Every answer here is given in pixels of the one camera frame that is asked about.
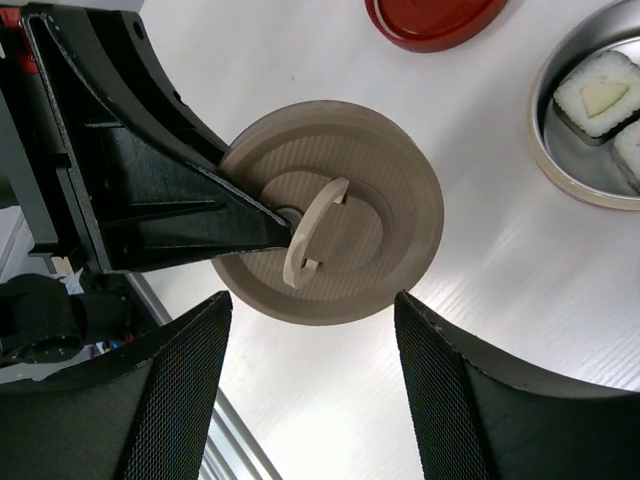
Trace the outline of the dark sushi roll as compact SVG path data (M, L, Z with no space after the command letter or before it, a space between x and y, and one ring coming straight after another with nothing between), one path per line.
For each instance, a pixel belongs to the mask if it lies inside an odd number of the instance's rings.
M639 115L639 66L619 51L601 52L559 84L553 103L583 142L600 145Z

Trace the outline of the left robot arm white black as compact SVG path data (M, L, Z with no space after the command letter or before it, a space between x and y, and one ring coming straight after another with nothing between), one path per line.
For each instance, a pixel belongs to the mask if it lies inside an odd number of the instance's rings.
M123 276L286 246L290 223L221 169L227 145L182 101L132 11L1 7L1 204L81 292L1 285L1 363L55 363L140 336Z

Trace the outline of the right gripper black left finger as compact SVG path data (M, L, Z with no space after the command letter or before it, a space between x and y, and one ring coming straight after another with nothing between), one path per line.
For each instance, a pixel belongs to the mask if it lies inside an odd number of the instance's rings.
M2 478L197 478L231 317L221 291L92 360L3 384Z

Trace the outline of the brown round lid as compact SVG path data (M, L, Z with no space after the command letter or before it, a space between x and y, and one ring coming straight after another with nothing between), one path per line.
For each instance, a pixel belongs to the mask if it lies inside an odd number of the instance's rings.
M257 311L294 324L339 325L390 306L438 250L444 201L415 142L387 117L341 101L276 110L231 144L221 170L295 221L313 220L292 283L285 249L213 260Z

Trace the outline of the sushi roll with red centre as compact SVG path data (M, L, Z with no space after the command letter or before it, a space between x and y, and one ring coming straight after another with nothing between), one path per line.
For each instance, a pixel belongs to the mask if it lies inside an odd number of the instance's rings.
M621 130L613 140L612 159L630 188L639 194L640 124L635 121Z

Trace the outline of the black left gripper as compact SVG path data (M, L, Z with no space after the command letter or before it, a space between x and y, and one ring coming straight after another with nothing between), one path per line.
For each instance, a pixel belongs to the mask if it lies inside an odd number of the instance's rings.
M1 170L34 253L105 273L286 246L289 223L225 175L135 12L1 8Z

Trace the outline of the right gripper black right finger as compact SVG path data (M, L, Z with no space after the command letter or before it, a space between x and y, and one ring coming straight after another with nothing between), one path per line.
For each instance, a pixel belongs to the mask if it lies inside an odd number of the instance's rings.
M407 292L394 322L425 478L638 478L638 393L528 363Z

